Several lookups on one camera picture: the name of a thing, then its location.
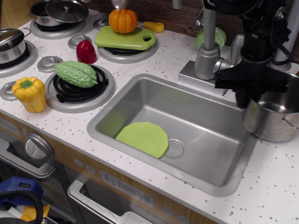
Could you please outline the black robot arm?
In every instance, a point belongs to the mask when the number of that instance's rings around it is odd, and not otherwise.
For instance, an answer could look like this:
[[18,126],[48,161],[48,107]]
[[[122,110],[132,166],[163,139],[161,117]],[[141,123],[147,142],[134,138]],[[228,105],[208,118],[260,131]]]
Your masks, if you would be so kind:
[[215,73],[216,88],[232,89],[237,106],[246,108],[250,98],[265,92],[286,92],[291,76],[268,66],[273,54],[289,40],[286,1],[213,0],[205,6],[242,19],[244,44],[241,61]]

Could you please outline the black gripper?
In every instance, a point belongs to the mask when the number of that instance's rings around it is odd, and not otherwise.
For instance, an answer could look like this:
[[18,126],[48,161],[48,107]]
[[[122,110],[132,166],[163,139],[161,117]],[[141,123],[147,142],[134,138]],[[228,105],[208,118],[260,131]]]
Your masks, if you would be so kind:
[[285,92],[291,75],[267,65],[270,55],[254,57],[242,50],[241,61],[234,67],[215,72],[215,87],[235,91],[236,104],[245,109],[249,102],[249,91]]

